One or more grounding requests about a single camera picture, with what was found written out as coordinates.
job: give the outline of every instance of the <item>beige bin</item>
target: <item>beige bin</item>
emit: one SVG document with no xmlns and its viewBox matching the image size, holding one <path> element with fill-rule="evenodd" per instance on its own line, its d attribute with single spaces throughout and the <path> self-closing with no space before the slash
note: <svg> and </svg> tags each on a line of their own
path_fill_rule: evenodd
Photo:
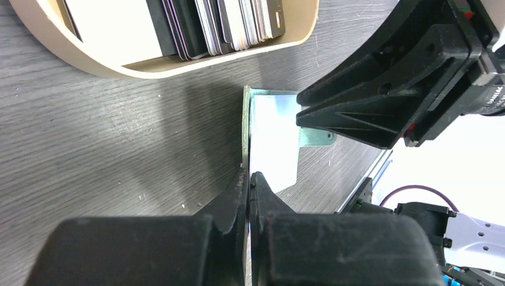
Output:
<svg viewBox="0 0 505 286">
<path fill-rule="evenodd" d="M 286 33 L 246 51 L 180 61 L 176 57 L 156 58 L 127 66 L 115 66 L 97 58 L 65 25 L 62 0 L 10 0 L 30 32 L 57 57 L 85 72 L 103 77 L 160 79 L 224 63 L 261 52 L 274 51 L 305 42 L 316 25 L 319 0 L 283 0 Z"/>
</svg>

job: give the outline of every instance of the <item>purple cable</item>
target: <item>purple cable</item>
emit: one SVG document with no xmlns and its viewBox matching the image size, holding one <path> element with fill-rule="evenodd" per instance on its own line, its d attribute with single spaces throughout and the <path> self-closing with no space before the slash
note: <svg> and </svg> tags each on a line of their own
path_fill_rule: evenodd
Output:
<svg viewBox="0 0 505 286">
<path fill-rule="evenodd" d="M 432 192 L 434 193 L 435 195 L 441 197 L 450 207 L 451 209 L 453 209 L 453 211 L 455 212 L 459 212 L 458 208 L 454 205 L 454 203 L 449 200 L 448 197 L 446 197 L 444 194 L 442 194 L 441 192 L 433 189 L 433 188 L 430 188 L 428 186 L 423 186 L 423 185 L 408 185 L 408 186 L 402 186 L 402 187 L 399 187 L 397 189 L 395 189 L 393 192 L 391 192 L 389 195 L 387 195 L 382 201 L 381 201 L 381 204 L 380 206 L 383 207 L 384 204 L 386 204 L 386 202 L 395 194 L 398 194 L 399 192 L 401 191 L 405 191 L 406 189 L 424 189 L 425 191 L 429 191 L 429 192 Z"/>
</svg>

